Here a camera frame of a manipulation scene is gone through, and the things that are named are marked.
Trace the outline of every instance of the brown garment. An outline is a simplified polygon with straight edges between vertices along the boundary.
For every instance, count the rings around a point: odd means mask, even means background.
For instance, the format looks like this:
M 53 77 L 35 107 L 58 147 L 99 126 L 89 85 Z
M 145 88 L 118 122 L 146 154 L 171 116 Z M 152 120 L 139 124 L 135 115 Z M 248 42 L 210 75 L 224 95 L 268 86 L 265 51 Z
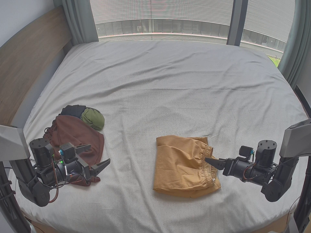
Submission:
M 217 169 L 204 161 L 205 157 L 214 158 L 206 137 L 166 135 L 156 141 L 156 192 L 197 198 L 220 188 Z
M 48 138 L 54 148 L 55 160 L 60 159 L 59 146 L 67 142 L 74 146 L 91 144 L 91 148 L 79 154 L 89 165 L 98 164 L 104 149 L 104 136 L 88 126 L 81 119 L 74 116 L 58 115 L 52 122 L 52 126 L 45 130 L 44 138 Z M 91 182 L 100 181 L 99 177 L 92 177 Z M 82 186 L 89 186 L 81 176 L 70 179 L 70 183 Z

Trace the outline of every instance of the rolled green cloth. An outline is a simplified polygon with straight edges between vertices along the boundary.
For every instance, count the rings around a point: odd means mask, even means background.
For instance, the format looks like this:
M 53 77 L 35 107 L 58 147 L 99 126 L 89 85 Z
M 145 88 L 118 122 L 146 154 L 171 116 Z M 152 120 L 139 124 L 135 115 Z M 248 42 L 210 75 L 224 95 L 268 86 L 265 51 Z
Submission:
M 86 108 L 81 115 L 81 119 L 95 130 L 102 130 L 105 123 L 104 116 L 93 108 Z

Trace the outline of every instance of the folded shorts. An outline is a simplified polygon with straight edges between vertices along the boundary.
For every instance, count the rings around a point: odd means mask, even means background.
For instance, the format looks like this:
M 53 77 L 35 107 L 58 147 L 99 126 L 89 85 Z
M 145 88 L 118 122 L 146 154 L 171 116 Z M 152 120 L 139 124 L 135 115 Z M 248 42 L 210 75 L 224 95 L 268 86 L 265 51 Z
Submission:
M 204 161 L 205 157 L 214 158 L 206 137 L 166 135 L 156 142 L 156 192 L 197 198 L 220 188 L 217 169 Z

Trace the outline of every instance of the white wall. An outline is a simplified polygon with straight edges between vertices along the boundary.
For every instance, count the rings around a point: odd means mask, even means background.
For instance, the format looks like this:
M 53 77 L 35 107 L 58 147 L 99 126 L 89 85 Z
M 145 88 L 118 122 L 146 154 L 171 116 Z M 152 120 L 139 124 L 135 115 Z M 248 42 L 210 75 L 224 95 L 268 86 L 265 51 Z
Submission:
M 297 86 L 311 107 L 311 51 L 305 61 L 305 66 L 299 74 Z
M 53 8 L 53 0 L 0 0 L 0 47 L 27 24 Z M 0 225 L 1 232 L 13 232 L 2 213 Z

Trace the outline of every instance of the mustard yellow shorts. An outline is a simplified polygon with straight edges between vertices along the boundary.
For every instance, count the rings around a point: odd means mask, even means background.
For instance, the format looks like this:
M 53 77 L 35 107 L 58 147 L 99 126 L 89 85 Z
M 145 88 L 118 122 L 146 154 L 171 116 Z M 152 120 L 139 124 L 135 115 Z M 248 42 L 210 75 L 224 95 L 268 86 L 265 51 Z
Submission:
M 204 161 L 205 157 L 214 158 L 206 137 L 166 135 L 156 142 L 153 184 L 156 192 L 197 198 L 221 187 L 217 169 Z

